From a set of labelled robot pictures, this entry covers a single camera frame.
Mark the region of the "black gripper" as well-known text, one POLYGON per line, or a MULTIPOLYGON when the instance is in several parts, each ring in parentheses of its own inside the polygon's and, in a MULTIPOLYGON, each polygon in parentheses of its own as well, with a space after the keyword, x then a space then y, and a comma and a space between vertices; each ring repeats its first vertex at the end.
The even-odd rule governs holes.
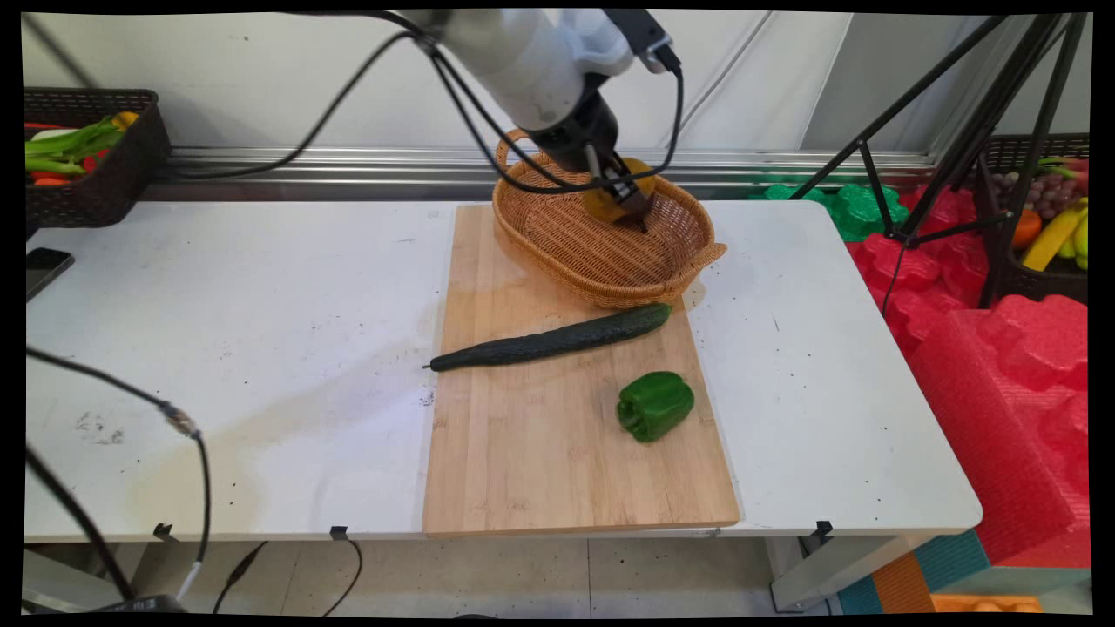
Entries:
MULTIPOLYGON (((642 160, 615 152, 618 120, 600 91, 585 91, 565 118, 531 131, 535 145, 569 173, 623 179, 646 172, 642 160)), ((597 189, 597 218, 644 218, 646 179, 597 189)))

